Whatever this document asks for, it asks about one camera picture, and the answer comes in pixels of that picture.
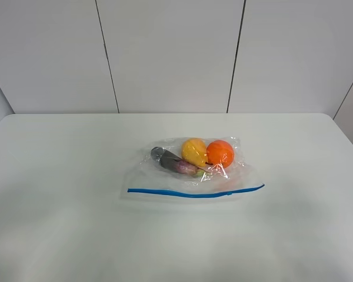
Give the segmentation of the clear blue-zip plastic bag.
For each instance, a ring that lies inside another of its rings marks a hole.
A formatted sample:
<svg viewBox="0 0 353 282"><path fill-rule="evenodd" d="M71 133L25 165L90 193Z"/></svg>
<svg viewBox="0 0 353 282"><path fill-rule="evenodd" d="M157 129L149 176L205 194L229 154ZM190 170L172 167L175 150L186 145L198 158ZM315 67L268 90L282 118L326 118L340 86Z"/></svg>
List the clear blue-zip plastic bag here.
<svg viewBox="0 0 353 282"><path fill-rule="evenodd" d="M142 198L159 196L166 199L214 199L241 193L255 192L265 186L257 171L248 165L241 152L237 137L202 139L206 147L215 140L224 140L234 149L235 157L227 168L206 164L199 167L206 171L201 177L174 173L161 167L151 158L154 147L163 147L182 158L184 141L199 137L177 137L159 140L140 149L130 158L130 167L124 175L122 194Z"/></svg>

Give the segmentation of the yellow toy pear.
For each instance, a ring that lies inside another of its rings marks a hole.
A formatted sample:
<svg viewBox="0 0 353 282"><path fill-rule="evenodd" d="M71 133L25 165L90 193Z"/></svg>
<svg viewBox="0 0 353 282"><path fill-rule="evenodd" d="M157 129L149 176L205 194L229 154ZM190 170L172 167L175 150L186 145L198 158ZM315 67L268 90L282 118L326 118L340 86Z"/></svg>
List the yellow toy pear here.
<svg viewBox="0 0 353 282"><path fill-rule="evenodd" d="M208 163L207 147L205 142L199 138L190 138L181 146L182 158L199 167L203 167Z"/></svg>

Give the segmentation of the purple toy eggplant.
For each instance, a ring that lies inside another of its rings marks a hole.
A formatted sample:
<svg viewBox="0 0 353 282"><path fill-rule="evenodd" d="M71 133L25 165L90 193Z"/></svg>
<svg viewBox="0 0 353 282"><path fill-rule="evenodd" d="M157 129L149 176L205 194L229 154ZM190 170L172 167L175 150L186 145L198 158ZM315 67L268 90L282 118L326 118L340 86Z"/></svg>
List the purple toy eggplant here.
<svg viewBox="0 0 353 282"><path fill-rule="evenodd" d="M191 177L201 177L206 171L191 164L163 147L154 147L151 150L151 158L161 167L174 173L188 175Z"/></svg>

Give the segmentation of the orange toy fruit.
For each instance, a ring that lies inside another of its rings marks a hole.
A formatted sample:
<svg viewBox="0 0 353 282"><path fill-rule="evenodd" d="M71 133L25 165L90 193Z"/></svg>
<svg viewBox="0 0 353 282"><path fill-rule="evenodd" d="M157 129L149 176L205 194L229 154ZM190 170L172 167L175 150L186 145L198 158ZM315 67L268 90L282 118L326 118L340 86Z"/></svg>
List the orange toy fruit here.
<svg viewBox="0 0 353 282"><path fill-rule="evenodd" d="M234 157L233 147L224 140L215 140L207 147L207 158L210 165L227 168L234 161Z"/></svg>

